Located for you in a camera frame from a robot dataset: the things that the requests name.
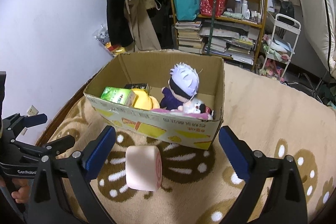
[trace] purple doll outfit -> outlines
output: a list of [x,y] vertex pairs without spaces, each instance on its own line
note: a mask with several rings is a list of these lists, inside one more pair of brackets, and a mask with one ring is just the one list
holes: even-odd
[[164,97],[160,102],[160,107],[165,108],[167,110],[177,109],[179,106],[183,105],[183,103],[179,100],[177,100],[173,94],[171,93],[171,90],[169,88],[164,88],[162,91]]

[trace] white doll hair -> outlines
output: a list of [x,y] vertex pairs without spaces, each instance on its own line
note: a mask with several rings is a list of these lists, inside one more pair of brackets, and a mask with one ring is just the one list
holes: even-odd
[[190,97],[197,94],[200,78],[195,69],[185,63],[176,64],[170,70],[172,80]]

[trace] white rolling cart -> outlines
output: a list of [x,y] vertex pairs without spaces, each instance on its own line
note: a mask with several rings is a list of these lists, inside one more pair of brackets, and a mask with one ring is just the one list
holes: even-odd
[[[282,21],[279,21],[278,20],[279,17],[286,18],[286,19],[292,21],[293,22],[293,26],[291,26],[289,24],[286,24],[286,23],[284,23]],[[274,18],[272,12],[270,12],[270,11],[267,11],[267,18],[270,19],[271,22],[272,22],[272,24],[273,24],[273,32],[272,32],[271,42],[269,44],[268,50],[267,50],[267,52],[265,52],[266,58],[265,58],[265,61],[264,61],[263,65],[262,65],[262,69],[259,72],[259,75],[261,75],[261,72],[263,71],[263,69],[265,67],[265,64],[266,64],[266,61],[267,61],[268,58],[272,59],[272,60],[275,60],[275,61],[278,61],[274,57],[273,54],[269,53],[269,50],[271,49],[272,43],[275,43],[275,42],[273,42],[273,38],[274,38],[274,33],[276,31],[276,27],[283,28],[286,31],[289,31],[289,32],[292,32],[292,33],[296,34],[295,43],[294,43],[294,46],[292,48],[291,54],[289,56],[289,59],[287,61],[286,60],[278,61],[278,62],[281,62],[281,63],[283,63],[283,64],[286,65],[285,69],[283,70],[283,73],[282,73],[281,77],[279,78],[279,79],[281,79],[281,78],[283,78],[283,76],[284,76],[284,74],[285,74],[285,72],[287,70],[287,67],[288,67],[289,63],[291,62],[292,56],[294,54],[294,50],[295,50],[295,47],[296,47],[297,39],[298,39],[299,34],[301,32],[301,24],[297,20],[295,20],[295,19],[293,19],[293,18],[291,18],[289,16],[283,15],[283,14],[277,14],[275,16],[275,18]]]

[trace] teal bag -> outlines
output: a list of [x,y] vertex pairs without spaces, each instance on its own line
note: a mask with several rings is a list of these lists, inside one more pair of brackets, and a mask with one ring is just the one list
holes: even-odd
[[200,0],[174,0],[177,20],[194,20],[200,13]]

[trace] yellow plush toy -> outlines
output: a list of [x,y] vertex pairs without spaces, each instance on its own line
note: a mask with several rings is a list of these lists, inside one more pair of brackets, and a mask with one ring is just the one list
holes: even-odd
[[142,89],[132,89],[132,91],[137,95],[135,102],[133,103],[133,107],[144,110],[160,108],[160,104],[157,99],[148,95],[146,91]]

